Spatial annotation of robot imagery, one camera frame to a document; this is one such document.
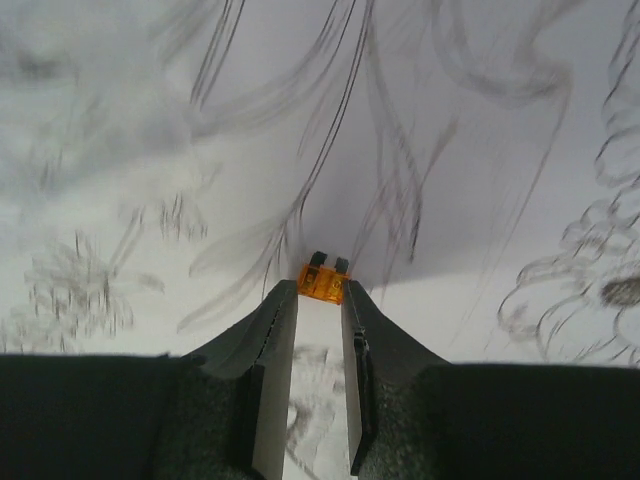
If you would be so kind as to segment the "small orange fuse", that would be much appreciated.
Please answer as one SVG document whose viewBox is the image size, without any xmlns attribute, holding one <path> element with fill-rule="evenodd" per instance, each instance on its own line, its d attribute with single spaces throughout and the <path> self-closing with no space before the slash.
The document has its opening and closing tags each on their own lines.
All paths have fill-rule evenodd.
<svg viewBox="0 0 640 480">
<path fill-rule="evenodd" d="M 349 261 L 338 257 L 335 265 L 328 268 L 325 266 L 327 258 L 324 252 L 313 253 L 298 276 L 297 292 L 315 300 L 341 305 L 344 284 L 350 279 Z"/>
</svg>

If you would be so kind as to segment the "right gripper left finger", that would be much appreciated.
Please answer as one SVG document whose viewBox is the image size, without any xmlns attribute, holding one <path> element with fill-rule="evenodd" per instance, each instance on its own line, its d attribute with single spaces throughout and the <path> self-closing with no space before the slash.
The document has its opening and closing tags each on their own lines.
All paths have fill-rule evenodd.
<svg viewBox="0 0 640 480">
<path fill-rule="evenodd" d="M 281 280 L 245 318 L 184 356 L 229 392 L 209 412 L 223 427 L 222 464 L 245 479 L 283 475 L 297 312 L 296 282 Z"/>
</svg>

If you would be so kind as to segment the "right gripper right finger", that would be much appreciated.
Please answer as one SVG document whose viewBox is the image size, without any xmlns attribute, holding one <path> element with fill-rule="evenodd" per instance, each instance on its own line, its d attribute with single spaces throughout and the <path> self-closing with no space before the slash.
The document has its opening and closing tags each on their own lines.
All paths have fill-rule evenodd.
<svg viewBox="0 0 640 480">
<path fill-rule="evenodd" d="M 385 316 L 355 280 L 341 328 L 352 475 L 433 475 L 441 426 L 437 369 L 447 361 Z"/>
</svg>

